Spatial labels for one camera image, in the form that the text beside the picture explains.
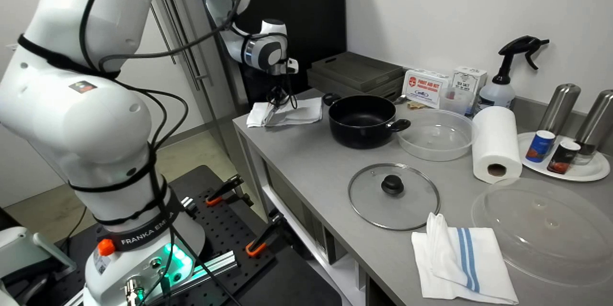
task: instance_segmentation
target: black perforated plate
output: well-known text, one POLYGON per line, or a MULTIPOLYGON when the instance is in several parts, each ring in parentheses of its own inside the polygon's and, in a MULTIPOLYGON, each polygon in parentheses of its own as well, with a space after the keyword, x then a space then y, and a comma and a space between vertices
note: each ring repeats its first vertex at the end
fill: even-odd
MULTIPOLYGON (((177 195, 179 199, 182 199, 186 192, 177 190, 177 195)), ((274 255, 265 249, 259 256, 250 258, 245 252, 245 246, 254 240, 257 234, 251 232, 249 227, 243 223, 225 201, 215 206, 206 206, 204 200, 207 195, 207 192, 204 192, 195 198, 199 209, 196 221, 204 227, 206 233, 206 243, 201 253, 201 259, 206 262, 220 254, 234 252, 237 267, 221 275, 216 275, 220 282, 234 294, 267 264, 272 262, 274 255)), ((29 304, 62 306, 83 288, 85 262, 96 246, 96 227, 92 226, 85 229, 71 240, 70 254, 73 260, 77 262, 79 269, 64 277, 52 288, 39 293, 29 304)), ((227 300, 226 293, 219 286, 216 286, 215 282, 208 280, 173 296, 171 305, 220 306, 227 300)), ((162 300, 151 300, 147 305, 161 303, 162 300)))

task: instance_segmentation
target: spray bottle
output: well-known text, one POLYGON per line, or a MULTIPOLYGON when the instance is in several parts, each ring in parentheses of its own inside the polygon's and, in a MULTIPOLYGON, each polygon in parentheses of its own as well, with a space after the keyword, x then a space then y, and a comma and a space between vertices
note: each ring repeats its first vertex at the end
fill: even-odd
POLYGON ((549 44, 549 39, 540 40, 539 38, 525 35, 504 46, 499 52, 499 55, 504 56, 500 70, 498 74, 493 77, 492 82, 479 91, 476 112, 490 106, 510 108, 513 99, 515 99, 515 91, 511 86, 511 77, 509 76, 513 56, 518 53, 526 53, 528 64, 530 64, 534 70, 538 70, 538 67, 532 61, 532 54, 545 44, 549 44))

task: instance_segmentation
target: robotic arm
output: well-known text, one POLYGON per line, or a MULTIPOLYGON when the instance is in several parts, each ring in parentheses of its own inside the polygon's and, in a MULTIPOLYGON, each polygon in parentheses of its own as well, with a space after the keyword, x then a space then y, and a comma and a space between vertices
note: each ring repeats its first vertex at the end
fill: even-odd
MULTIPOLYGON (((173 242, 169 223, 181 234, 177 249, 193 262, 169 264, 167 273, 181 277, 171 288, 190 282, 197 261, 190 248, 200 253, 205 231, 155 171, 147 106, 109 77, 125 57, 105 62, 111 74, 95 68, 105 57, 138 49, 151 0, 95 0, 83 27, 88 1, 40 0, 0 81, 0 123, 28 140, 105 229, 111 244, 93 247, 84 306, 124 306, 124 288, 135 279, 150 293, 148 300, 162 295, 159 267, 149 262, 169 256, 164 251, 173 242)), ((260 33, 247 34, 231 24, 233 18, 226 20, 236 1, 237 13, 249 2, 206 0, 232 58, 272 75, 296 73, 297 62, 287 57, 285 25, 265 20, 260 33)))

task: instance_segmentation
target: small plastic cup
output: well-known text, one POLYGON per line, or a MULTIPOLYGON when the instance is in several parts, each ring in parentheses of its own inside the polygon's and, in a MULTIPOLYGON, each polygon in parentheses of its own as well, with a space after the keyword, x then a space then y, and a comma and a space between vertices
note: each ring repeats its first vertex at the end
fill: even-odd
POLYGON ((473 102, 473 92, 462 88, 443 88, 440 92, 440 109, 466 114, 473 102))

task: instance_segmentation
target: striped dish towel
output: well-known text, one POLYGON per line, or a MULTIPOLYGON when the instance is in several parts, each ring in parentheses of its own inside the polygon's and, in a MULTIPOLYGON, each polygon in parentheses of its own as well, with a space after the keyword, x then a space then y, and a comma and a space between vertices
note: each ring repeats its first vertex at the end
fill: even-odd
POLYGON ((491 228, 447 227, 431 213, 426 232, 413 232, 411 241, 423 297, 518 304, 491 228))

